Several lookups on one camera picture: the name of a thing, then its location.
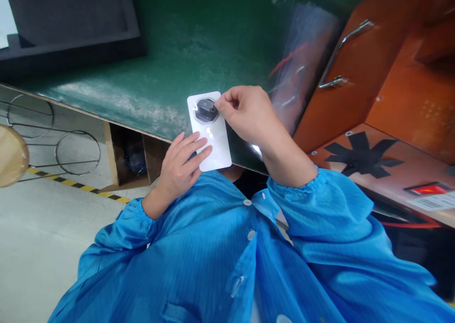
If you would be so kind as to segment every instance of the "orange machine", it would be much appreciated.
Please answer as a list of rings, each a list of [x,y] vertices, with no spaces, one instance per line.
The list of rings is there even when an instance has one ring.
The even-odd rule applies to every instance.
[[[453,225],[454,53],[455,0],[365,0],[294,140],[317,165]]]

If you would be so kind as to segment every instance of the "wooden stool seat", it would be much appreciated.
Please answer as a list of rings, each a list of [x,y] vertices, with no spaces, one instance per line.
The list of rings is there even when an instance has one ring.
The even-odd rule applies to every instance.
[[[24,139],[12,128],[0,125],[0,187],[20,180],[28,169],[29,159]]]

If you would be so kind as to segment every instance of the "metal wire ring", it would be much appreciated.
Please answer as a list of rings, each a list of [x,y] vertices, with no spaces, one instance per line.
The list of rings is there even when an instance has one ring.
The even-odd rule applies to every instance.
[[[14,101],[16,101],[18,98],[20,98],[20,97],[23,96],[23,95],[24,95],[24,94],[19,94],[17,97],[15,97],[13,100],[11,100],[11,104],[14,103]],[[51,114],[50,114],[50,115],[52,116],[51,125],[50,125],[48,128],[47,128],[47,127],[43,127],[43,129],[47,129],[47,130],[46,130],[46,132],[43,133],[41,136],[36,136],[36,137],[24,137],[24,136],[21,135],[21,137],[22,137],[23,139],[38,139],[38,138],[41,138],[41,137],[45,136],[46,134],[48,134],[48,132],[49,132],[48,129],[50,129],[50,128],[52,128],[52,127],[54,126],[54,118],[55,118],[55,115],[54,115],[54,108],[52,107],[52,104],[51,104],[50,102],[45,102],[45,103],[49,106],[49,108],[50,108],[50,110],[51,110]],[[18,124],[18,125],[21,125],[21,124],[20,124],[20,123],[11,123],[11,122],[9,121],[9,110],[11,109],[11,107],[12,107],[12,106],[8,106],[8,109],[7,109],[7,111],[6,111],[6,122],[8,123],[8,126],[12,128],[13,125],[15,125],[15,124]]]
[[[63,137],[61,137],[61,138],[59,139],[59,141],[57,142],[57,145],[55,146],[55,159],[57,160],[57,163],[58,163],[58,164],[61,164],[61,163],[60,163],[60,160],[58,159],[58,147],[60,146],[60,143],[62,142],[62,140],[63,140],[66,136],[68,136],[68,135],[70,135],[70,134],[72,134],[72,133],[87,135],[87,136],[89,136],[90,138],[93,139],[93,141],[96,143],[96,146],[97,146],[97,148],[98,148],[98,155],[99,155],[99,156],[98,156],[98,160],[96,161],[96,164],[95,164],[95,166],[93,167],[92,170],[90,170],[90,171],[88,171],[88,172],[86,172],[86,173],[83,173],[83,174],[78,174],[78,173],[71,172],[71,171],[69,171],[68,169],[65,169],[65,167],[62,166],[62,165],[59,165],[59,167],[60,167],[63,171],[69,173],[70,175],[84,176],[84,175],[86,175],[86,174],[91,173],[93,170],[95,170],[96,167],[98,166],[98,164],[100,163],[100,159],[101,159],[101,149],[100,149],[100,145],[98,144],[98,141],[96,140],[96,138],[95,138],[94,136],[92,136],[92,135],[91,135],[90,133],[88,133],[88,132],[85,132],[85,131],[71,131],[71,132],[68,132],[68,133],[66,133],[65,135],[63,135]]]

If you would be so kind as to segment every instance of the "person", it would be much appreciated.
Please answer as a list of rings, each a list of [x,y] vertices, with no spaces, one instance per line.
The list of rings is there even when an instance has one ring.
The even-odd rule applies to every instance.
[[[49,322],[455,322],[429,272],[394,257],[372,202],[311,162],[262,88],[233,87],[216,107],[260,148],[267,188],[248,200],[201,174],[211,146],[190,158],[207,141],[181,133],[156,187],[82,254]]]

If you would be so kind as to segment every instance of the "blue lab coat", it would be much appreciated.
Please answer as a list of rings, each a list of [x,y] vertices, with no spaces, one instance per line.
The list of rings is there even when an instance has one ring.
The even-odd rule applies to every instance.
[[[455,322],[433,277],[394,257],[372,206],[328,170],[300,189],[269,179],[251,201],[204,173],[158,220],[136,199],[100,230],[49,322],[249,323],[255,286],[264,322]]]

